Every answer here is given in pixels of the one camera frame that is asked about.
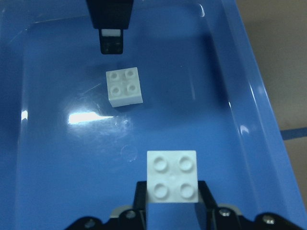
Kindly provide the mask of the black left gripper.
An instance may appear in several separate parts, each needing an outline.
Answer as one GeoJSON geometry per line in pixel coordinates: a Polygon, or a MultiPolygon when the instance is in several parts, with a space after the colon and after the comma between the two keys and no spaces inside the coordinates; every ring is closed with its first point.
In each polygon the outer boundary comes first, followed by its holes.
{"type": "Polygon", "coordinates": [[[93,27],[99,31],[103,55],[123,53],[123,30],[128,29],[134,0],[86,0],[93,27]]]}

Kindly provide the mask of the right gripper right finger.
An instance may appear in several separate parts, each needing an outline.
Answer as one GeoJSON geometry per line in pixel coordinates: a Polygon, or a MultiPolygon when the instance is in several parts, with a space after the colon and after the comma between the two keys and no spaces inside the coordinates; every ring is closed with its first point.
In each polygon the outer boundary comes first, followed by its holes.
{"type": "Polygon", "coordinates": [[[205,181],[198,181],[198,224],[201,230],[211,230],[213,227],[213,211],[217,203],[205,181]]]}

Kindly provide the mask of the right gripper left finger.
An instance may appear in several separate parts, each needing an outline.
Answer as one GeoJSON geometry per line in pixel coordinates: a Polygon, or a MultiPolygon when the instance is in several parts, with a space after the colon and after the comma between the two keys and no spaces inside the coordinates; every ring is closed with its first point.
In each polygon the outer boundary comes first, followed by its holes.
{"type": "Polygon", "coordinates": [[[136,210],[140,217],[142,223],[142,229],[147,229],[147,182],[139,181],[136,183],[136,190],[133,200],[133,209],[136,210]]]}

